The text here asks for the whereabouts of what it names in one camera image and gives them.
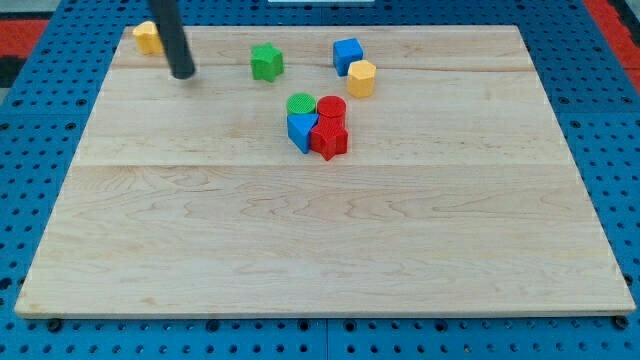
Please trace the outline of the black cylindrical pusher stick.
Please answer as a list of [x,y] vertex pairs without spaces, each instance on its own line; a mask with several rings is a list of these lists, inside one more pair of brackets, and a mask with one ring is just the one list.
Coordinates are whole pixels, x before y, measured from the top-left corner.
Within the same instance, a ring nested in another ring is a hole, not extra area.
[[184,32],[176,0],[148,0],[171,75],[178,80],[191,78],[195,63]]

